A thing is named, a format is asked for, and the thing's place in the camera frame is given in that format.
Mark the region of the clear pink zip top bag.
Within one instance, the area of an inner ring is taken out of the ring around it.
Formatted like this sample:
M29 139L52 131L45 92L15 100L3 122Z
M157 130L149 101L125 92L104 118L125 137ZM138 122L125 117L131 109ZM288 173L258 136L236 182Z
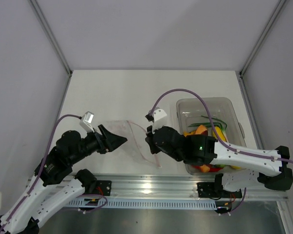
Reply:
M136 163L153 168L161 168L157 154L151 154L145 142L146 130L139 124L130 120L103 121L103 126L113 134L125 137L126 143L122 144L112 154L127 164Z

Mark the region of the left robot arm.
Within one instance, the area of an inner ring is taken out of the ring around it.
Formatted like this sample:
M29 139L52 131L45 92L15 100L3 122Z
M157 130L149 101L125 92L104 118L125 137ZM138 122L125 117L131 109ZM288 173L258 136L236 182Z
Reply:
M127 142L127 138L109 132L99 125L82 138L78 131L66 131L43 159L31 178L28 188L15 205L0 215L0 233L37 234L39 229L68 202L80 195L91 195L97 179L87 169L76 176L52 197L48 194L72 171L74 164L97 152L112 152Z

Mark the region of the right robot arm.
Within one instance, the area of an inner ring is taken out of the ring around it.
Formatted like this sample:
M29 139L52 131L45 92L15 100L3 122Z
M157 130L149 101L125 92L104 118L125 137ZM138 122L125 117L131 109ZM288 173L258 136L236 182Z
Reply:
M288 191L293 184L293 172L287 166L290 154L286 146L270 151L254 150L232 145L212 136L183 136L168 126L156 130L149 126L145 141L152 154L162 152L184 164L240 167L241 171L236 175L220 174L215 177L213 191L220 197L259 183L273 191Z

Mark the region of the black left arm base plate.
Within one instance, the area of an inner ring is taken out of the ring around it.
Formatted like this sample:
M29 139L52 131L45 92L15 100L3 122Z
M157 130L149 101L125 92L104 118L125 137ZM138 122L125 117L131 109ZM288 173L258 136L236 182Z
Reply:
M110 180L98 180L92 194L110 196L112 189L112 181Z

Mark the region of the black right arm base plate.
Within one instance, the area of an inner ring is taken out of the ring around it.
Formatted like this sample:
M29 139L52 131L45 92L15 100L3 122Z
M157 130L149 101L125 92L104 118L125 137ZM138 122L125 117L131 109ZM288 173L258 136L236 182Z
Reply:
M224 190L221 184L215 182L197 183L197 192L199 198L209 198L213 200L220 200L222 198L242 198L241 190L229 192Z

